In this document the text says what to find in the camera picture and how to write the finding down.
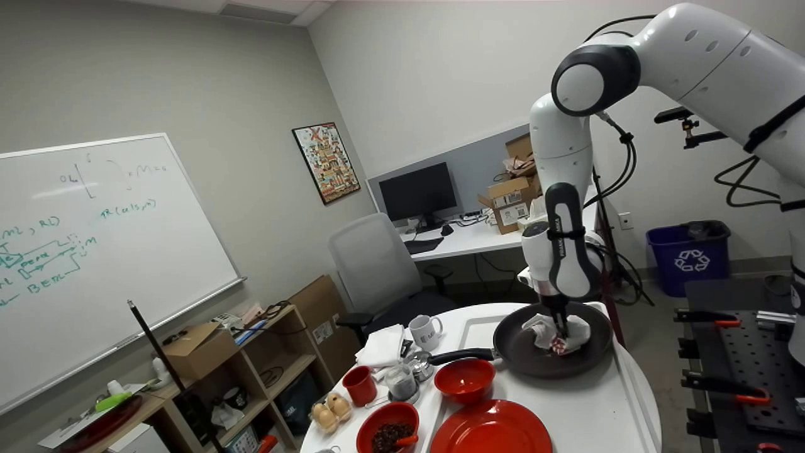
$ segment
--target computer monitor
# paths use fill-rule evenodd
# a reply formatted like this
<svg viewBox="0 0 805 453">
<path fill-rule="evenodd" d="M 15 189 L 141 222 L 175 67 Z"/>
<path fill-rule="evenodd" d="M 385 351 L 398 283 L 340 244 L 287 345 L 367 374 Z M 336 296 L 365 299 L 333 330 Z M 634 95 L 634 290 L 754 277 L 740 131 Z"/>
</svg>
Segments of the computer monitor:
<svg viewBox="0 0 805 453">
<path fill-rule="evenodd" d="M 393 222 L 420 215 L 420 231 L 437 228 L 435 210 L 454 207 L 447 163 L 385 178 L 379 180 L 379 194 Z"/>
</svg>

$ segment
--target framed picture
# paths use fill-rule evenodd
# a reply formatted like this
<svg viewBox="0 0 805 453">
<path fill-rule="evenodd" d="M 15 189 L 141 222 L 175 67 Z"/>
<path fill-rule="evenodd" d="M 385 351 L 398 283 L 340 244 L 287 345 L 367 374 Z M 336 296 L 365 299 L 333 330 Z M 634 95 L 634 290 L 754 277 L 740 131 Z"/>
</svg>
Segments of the framed picture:
<svg viewBox="0 0 805 453">
<path fill-rule="evenodd" d="M 322 203 L 343 198 L 359 190 L 356 174 L 350 155 L 336 135 L 333 124 L 312 124 L 294 127 L 297 146 L 306 163 L 312 180 L 322 197 Z"/>
</svg>

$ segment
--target whiteboard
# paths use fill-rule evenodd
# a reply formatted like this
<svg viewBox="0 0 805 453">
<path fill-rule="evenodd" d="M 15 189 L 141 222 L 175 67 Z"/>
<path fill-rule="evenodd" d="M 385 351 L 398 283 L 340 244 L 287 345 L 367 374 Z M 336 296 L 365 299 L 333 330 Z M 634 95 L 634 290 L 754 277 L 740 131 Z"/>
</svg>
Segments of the whiteboard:
<svg viewBox="0 0 805 453">
<path fill-rule="evenodd" d="M 235 281 L 165 134 L 0 153 L 0 412 Z"/>
</svg>

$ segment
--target ceiling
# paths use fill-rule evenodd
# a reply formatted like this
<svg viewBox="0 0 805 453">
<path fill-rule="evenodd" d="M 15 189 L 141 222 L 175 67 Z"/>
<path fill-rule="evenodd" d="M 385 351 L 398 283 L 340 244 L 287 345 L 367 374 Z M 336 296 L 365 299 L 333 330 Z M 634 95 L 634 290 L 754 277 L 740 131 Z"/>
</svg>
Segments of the ceiling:
<svg viewBox="0 0 805 453">
<path fill-rule="evenodd" d="M 244 20 L 268 23 L 268 25 L 306 27 L 333 0 L 127 0 L 127 3 L 244 17 Z"/>
</svg>

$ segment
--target blue recycling bin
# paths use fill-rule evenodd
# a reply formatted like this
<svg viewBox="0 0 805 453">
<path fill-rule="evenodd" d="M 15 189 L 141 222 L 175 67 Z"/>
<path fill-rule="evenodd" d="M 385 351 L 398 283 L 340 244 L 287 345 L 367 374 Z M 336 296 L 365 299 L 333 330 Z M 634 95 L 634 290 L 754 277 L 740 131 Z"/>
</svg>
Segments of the blue recycling bin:
<svg viewBox="0 0 805 453">
<path fill-rule="evenodd" d="M 684 296 L 692 278 L 730 278 L 730 228 L 722 222 L 688 222 L 648 228 L 662 292 Z"/>
</svg>

